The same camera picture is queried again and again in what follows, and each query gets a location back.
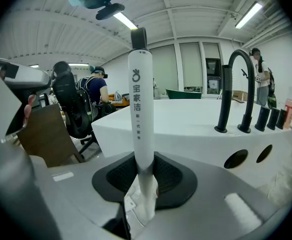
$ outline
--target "green object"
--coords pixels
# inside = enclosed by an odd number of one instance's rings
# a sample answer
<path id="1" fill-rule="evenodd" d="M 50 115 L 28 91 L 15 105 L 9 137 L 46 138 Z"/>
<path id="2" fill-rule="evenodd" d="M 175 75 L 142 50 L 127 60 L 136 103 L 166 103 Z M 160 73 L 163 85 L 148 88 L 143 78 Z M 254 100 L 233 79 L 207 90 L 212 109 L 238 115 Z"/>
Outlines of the green object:
<path id="1" fill-rule="evenodd" d="M 269 96 L 268 99 L 267 99 L 267 104 L 268 104 L 268 107 L 270 109 L 272 108 L 276 108 L 277 107 L 277 101 L 276 101 L 276 96 L 275 94 L 273 94 L 272 96 Z"/>
<path id="2" fill-rule="evenodd" d="M 191 91 L 178 91 L 166 89 L 168 97 L 170 100 L 177 99 L 201 99 L 201 92 L 191 92 Z"/>

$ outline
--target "white cylindrical handle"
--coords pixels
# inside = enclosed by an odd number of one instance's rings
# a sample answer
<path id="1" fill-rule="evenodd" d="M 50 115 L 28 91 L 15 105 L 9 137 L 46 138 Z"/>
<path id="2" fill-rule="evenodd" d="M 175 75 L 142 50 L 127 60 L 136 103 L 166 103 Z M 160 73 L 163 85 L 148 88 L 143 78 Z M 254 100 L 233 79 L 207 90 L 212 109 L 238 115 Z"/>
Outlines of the white cylindrical handle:
<path id="1" fill-rule="evenodd" d="M 152 54 L 134 50 L 128 56 L 132 137 L 138 168 L 146 170 L 154 160 L 154 100 Z"/>

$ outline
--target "man in navy shirt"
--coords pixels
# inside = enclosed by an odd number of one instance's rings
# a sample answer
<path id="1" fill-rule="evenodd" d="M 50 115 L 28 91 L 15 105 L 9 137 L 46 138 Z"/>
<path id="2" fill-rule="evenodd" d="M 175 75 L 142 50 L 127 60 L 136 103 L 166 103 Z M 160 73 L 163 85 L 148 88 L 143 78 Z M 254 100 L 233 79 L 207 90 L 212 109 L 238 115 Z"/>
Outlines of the man in navy shirt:
<path id="1" fill-rule="evenodd" d="M 101 102 L 107 103 L 109 101 L 109 95 L 107 84 L 104 81 L 104 78 L 106 79 L 108 75 L 105 74 L 105 70 L 101 66 L 97 66 L 95 68 L 90 66 L 90 72 L 90 77 L 84 77 L 78 81 L 78 84 L 80 85 L 78 88 L 84 88 L 86 81 L 90 79 L 87 84 L 87 88 L 91 102 L 95 102 L 96 104 L 100 104 Z"/>

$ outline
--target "black faucet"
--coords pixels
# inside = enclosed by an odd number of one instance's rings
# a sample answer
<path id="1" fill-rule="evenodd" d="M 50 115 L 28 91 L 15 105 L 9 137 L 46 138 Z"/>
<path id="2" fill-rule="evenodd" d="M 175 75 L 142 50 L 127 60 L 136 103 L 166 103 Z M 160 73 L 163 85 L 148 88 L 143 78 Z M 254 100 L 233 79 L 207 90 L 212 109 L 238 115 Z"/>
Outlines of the black faucet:
<path id="1" fill-rule="evenodd" d="M 230 58 L 228 65 L 223 65 L 221 67 L 221 77 L 222 77 L 222 100 L 218 125 L 215 126 L 215 130 L 220 133 L 226 133 L 226 125 L 229 117 L 230 104 L 231 104 L 231 93 L 232 93 L 232 66 L 237 56 L 242 56 L 246 62 L 248 70 L 248 98 L 246 111 L 242 118 L 241 124 L 238 125 L 238 129 L 244 133 L 250 133 L 250 123 L 252 108 L 254 105 L 254 95 L 255 95 L 255 80 L 254 80 L 254 67 L 252 61 L 248 54 L 243 50 L 235 50 Z"/>

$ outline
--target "ceiling light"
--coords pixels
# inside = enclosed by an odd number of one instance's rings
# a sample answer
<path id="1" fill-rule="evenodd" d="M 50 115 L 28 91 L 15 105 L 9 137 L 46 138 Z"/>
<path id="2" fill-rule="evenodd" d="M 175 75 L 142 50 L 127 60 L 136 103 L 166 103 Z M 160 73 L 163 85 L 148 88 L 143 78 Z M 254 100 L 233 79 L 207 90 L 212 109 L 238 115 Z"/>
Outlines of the ceiling light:
<path id="1" fill-rule="evenodd" d="M 87 66 L 89 66 L 89 64 L 85 64 L 85 63 L 69 63 L 69 66 L 87 67 Z"/>
<path id="2" fill-rule="evenodd" d="M 245 15 L 240 19 L 240 21 L 235 25 L 236 29 L 241 29 L 260 9 L 262 5 L 254 2 Z"/>
<path id="3" fill-rule="evenodd" d="M 120 20 L 124 25 L 126 25 L 131 30 L 137 29 L 136 25 L 134 25 L 126 16 L 124 16 L 121 12 L 114 15 L 118 20 Z"/>

